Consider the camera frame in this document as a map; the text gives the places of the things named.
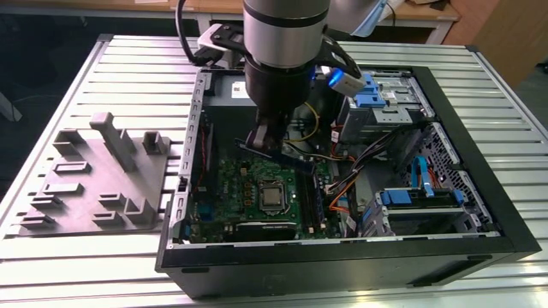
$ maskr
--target white label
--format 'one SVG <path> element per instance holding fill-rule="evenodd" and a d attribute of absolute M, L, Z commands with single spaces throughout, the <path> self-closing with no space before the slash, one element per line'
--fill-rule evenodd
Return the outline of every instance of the white label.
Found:
<path fill-rule="evenodd" d="M 232 98 L 250 98 L 244 81 L 232 83 Z"/>
<path fill-rule="evenodd" d="M 351 227 L 352 231 L 356 231 L 356 222 L 350 216 L 346 218 L 346 224 Z"/>
<path fill-rule="evenodd" d="M 339 132 L 336 132 L 336 131 L 334 131 L 334 130 L 332 130 L 332 141 L 334 141 L 335 143 L 339 142 Z"/>
<path fill-rule="evenodd" d="M 395 93 L 394 92 L 383 92 L 383 98 L 388 98 L 388 99 L 391 99 L 391 98 L 396 98 L 396 95 L 395 95 Z"/>

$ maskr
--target red wire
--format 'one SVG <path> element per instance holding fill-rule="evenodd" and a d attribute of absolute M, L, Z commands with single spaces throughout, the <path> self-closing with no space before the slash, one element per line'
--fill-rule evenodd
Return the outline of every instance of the red wire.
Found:
<path fill-rule="evenodd" d="M 203 182 L 203 178 L 204 178 L 204 173 L 206 173 L 206 132 L 204 132 L 204 127 L 200 126 L 200 131 L 202 131 L 202 135 L 203 135 L 203 172 L 200 173 L 200 178 L 198 179 L 198 183 L 196 183 L 196 187 L 192 190 L 192 193 L 196 193 L 198 188 Z"/>
<path fill-rule="evenodd" d="M 435 188 L 440 188 L 442 185 L 439 184 L 438 176 L 436 176 L 436 173 L 434 172 L 432 169 L 428 169 L 428 174 L 432 177 L 432 184 L 434 184 Z"/>
<path fill-rule="evenodd" d="M 336 143 L 334 142 L 334 146 L 332 146 L 332 157 L 334 157 L 334 158 L 344 158 L 343 156 L 338 156 L 338 155 L 335 154 L 335 147 L 336 147 Z M 348 159 L 351 159 L 352 162 L 356 161 L 356 158 L 354 158 L 354 156 L 348 156 Z"/>

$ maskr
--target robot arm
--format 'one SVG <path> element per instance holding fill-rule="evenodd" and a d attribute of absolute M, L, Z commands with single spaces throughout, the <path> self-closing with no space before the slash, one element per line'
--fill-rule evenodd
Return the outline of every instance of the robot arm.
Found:
<path fill-rule="evenodd" d="M 246 57 L 246 88 L 258 105 L 258 126 L 247 145 L 278 149 L 291 114 L 308 99 L 316 68 L 330 86 L 355 96 L 366 81 L 339 44 L 324 34 L 330 0 L 244 0 L 244 27 L 214 25 L 200 37 L 200 61 L 231 66 Z"/>

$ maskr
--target motherboard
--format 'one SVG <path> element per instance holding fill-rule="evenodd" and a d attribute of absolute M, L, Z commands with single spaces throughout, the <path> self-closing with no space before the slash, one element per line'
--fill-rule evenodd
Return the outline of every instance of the motherboard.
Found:
<path fill-rule="evenodd" d="M 247 241 L 340 237 L 336 213 L 324 212 L 322 197 L 332 180 L 328 162 L 318 163 L 314 175 L 303 175 L 260 157 L 220 154 L 216 173 L 216 200 L 195 207 L 194 243 L 240 241 L 234 236 L 242 230 L 246 237 L 259 237 Z"/>

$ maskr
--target green circuit board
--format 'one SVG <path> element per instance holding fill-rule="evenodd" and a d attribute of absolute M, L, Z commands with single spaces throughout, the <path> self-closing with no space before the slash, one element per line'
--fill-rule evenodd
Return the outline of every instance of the green circuit board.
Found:
<path fill-rule="evenodd" d="M 316 167 L 319 183 L 331 183 L 330 165 L 319 162 Z M 264 185 L 283 186 L 286 209 L 266 212 L 260 208 L 260 189 Z M 307 232 L 302 225 L 300 191 L 296 183 L 295 169 L 247 156 L 234 159 L 222 155 L 216 181 L 216 202 L 211 221 L 194 226 L 202 237 L 202 242 L 223 241 L 222 233 L 232 222 L 247 221 L 286 221 L 298 225 L 299 239 L 322 239 L 339 236 L 336 217 L 327 217 L 326 228 L 318 232 Z"/>

